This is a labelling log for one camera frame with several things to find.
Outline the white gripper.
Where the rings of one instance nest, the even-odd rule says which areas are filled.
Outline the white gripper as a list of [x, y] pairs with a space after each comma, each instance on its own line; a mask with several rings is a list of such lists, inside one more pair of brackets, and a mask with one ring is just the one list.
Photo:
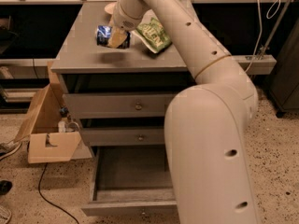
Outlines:
[[110, 38], [107, 45], [116, 49], [127, 38], [126, 31], [133, 31], [142, 22], [147, 6], [142, 2], [119, 0], [113, 9]]

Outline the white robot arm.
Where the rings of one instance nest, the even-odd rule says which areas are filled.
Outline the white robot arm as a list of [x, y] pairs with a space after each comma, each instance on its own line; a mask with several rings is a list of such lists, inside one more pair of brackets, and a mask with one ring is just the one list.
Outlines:
[[131, 31], [152, 10], [195, 84], [171, 101], [164, 140], [180, 224], [261, 224], [244, 151], [258, 109], [255, 86], [179, 0], [118, 0], [113, 22]]

